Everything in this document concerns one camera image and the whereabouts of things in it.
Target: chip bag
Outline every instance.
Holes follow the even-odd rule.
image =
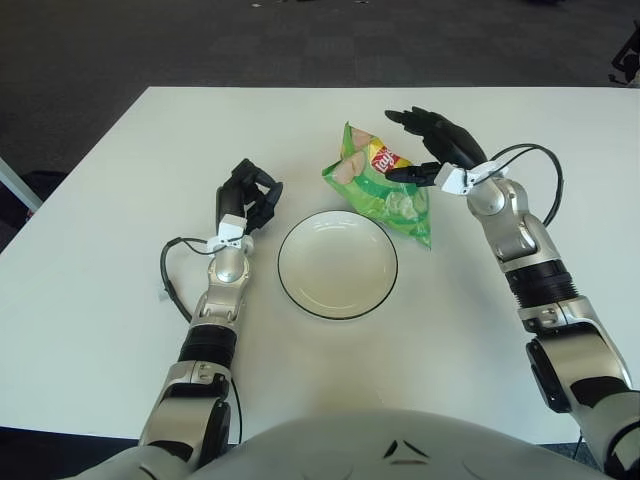
[[[344,126],[340,161],[322,176],[358,213],[431,246],[427,189],[387,180],[384,173],[411,165],[373,135]]]

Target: black cable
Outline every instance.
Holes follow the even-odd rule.
[[[576,449],[573,451],[573,455],[571,456],[571,458],[573,460],[575,460],[576,457],[578,456],[578,450],[580,449],[580,443],[582,443],[582,432],[580,432],[580,436],[578,437],[578,443],[576,443]]]
[[[562,166],[560,165],[560,161],[558,160],[558,157],[556,156],[555,153],[553,153],[548,148],[545,148],[545,147],[543,147],[541,145],[537,145],[535,143],[519,143],[517,145],[512,145],[512,146],[507,147],[507,148],[505,148],[503,150],[500,150],[493,157],[491,157],[491,159],[489,161],[491,162],[491,161],[497,160],[498,158],[500,158],[505,153],[511,152],[511,151],[516,150],[518,148],[526,148],[526,150],[523,150],[522,152],[518,153],[517,155],[514,155],[513,158],[509,159],[509,161],[507,161],[504,165],[502,165],[498,170],[495,170],[495,171],[491,172],[485,178],[483,178],[482,180],[477,182],[476,185],[484,182],[485,180],[493,177],[494,175],[497,175],[498,172],[500,172],[503,168],[505,168],[507,165],[511,164],[512,162],[514,162],[516,159],[518,159],[519,157],[521,157],[525,153],[528,153],[528,152],[530,152],[532,150],[540,150],[541,152],[544,152],[549,157],[551,162],[553,163],[553,166],[556,169],[556,175],[558,177],[558,181],[557,181],[557,184],[556,184],[556,194],[555,194],[555,198],[553,200],[553,205],[551,205],[551,208],[549,209],[549,213],[547,214],[547,216],[545,217],[545,219],[542,222],[545,227],[548,227],[551,224],[551,222],[553,221],[553,219],[556,217],[556,215],[558,213],[558,210],[560,210],[560,202],[562,201],[562,193],[564,191],[564,174],[562,173]]]
[[[231,387],[233,387],[233,395],[236,397],[236,406],[238,407],[238,445],[242,443],[242,408],[240,407],[240,395],[238,395],[238,387],[236,382],[231,378]]]
[[[160,253],[160,276],[162,277],[162,284],[164,285],[164,291],[167,292],[167,294],[169,295],[169,298],[175,304],[178,310],[180,310],[180,313],[182,314],[182,316],[187,322],[191,322],[191,312],[187,310],[187,308],[182,303],[182,300],[180,300],[180,297],[178,297],[178,292],[176,292],[176,289],[173,286],[173,283],[171,283],[171,280],[169,280],[169,275],[167,274],[167,254],[169,253],[169,250],[175,247],[176,245],[178,245],[179,243],[184,243],[187,247],[191,249],[191,251],[197,253],[198,255],[211,255],[212,253],[219,252],[220,250],[225,248],[224,246],[222,246],[211,252],[201,252],[200,250],[196,250],[195,248],[193,248],[193,246],[189,242],[203,243],[203,244],[207,243],[206,240],[202,240],[201,238],[176,237],[173,240],[169,240],[167,244],[162,248],[162,252]]]
[[[229,241],[234,242],[236,240],[240,240],[240,238],[241,237],[232,238]],[[178,297],[178,292],[176,292],[176,289],[173,286],[173,283],[171,283],[171,280],[169,280],[169,275],[167,274],[167,254],[169,253],[169,250],[180,243],[184,243],[187,247],[191,249],[192,252],[197,253],[198,255],[211,255],[213,253],[217,253],[223,250],[224,248],[226,248],[226,245],[222,245],[210,252],[202,252],[200,250],[193,248],[190,242],[202,243],[202,244],[207,243],[206,240],[202,240],[201,238],[176,237],[173,240],[169,240],[166,243],[166,245],[162,247],[162,252],[160,253],[160,276],[162,277],[164,290],[165,292],[167,292],[167,294],[169,295],[169,298],[175,304],[178,310],[180,310],[180,313],[182,314],[184,319],[187,321],[187,323],[191,323],[191,313],[189,312],[189,310],[187,310],[187,307],[184,306],[184,303],[182,303],[182,300],[180,300],[180,297]],[[236,382],[233,380],[233,378],[231,378],[231,386],[233,387],[233,394],[236,397],[236,406],[238,407],[238,445],[240,445],[240,443],[242,443],[242,407],[240,406],[240,396],[238,395]]]

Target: gray carpet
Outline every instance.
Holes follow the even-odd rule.
[[[611,86],[634,17],[638,0],[0,0],[0,156],[68,172],[149,85]],[[15,232],[0,222],[0,251]],[[73,461],[62,436],[18,437]]]

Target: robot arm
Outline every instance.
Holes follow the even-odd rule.
[[[479,147],[469,147],[475,144],[471,136],[450,128],[437,114],[414,107],[387,115],[403,125],[408,122],[412,133],[430,132],[425,142],[438,130],[438,141],[445,144],[439,148],[442,165],[397,169],[388,178],[467,197],[518,299],[524,328],[536,335],[526,349],[546,404],[573,416],[605,473],[637,478],[632,475],[640,464],[640,392],[631,389],[620,353],[589,299],[578,294],[545,226],[529,212],[525,190],[501,176],[503,164],[473,155]],[[416,128],[419,121],[422,131]],[[467,147],[454,148],[457,144]],[[463,150],[471,153],[460,161]]]

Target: white table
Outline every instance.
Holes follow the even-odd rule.
[[[177,235],[212,235],[216,187],[248,157],[285,189],[255,235],[233,365],[245,438],[316,412],[393,407],[536,443],[575,441],[571,418],[538,393],[524,352],[531,336],[464,199],[432,192],[432,251],[391,233],[398,280],[366,317],[332,323],[283,293],[276,256],[289,228],[346,207],[320,176],[343,123],[426,161],[420,139],[383,115],[411,105],[463,125],[488,154],[523,141],[558,154],[566,192],[550,232],[637,381],[640,92],[151,88],[0,256],[0,424],[139,435],[187,330],[160,298],[160,249]],[[511,174],[543,216],[550,163],[531,154]],[[208,259],[174,250],[169,273],[193,308]]]

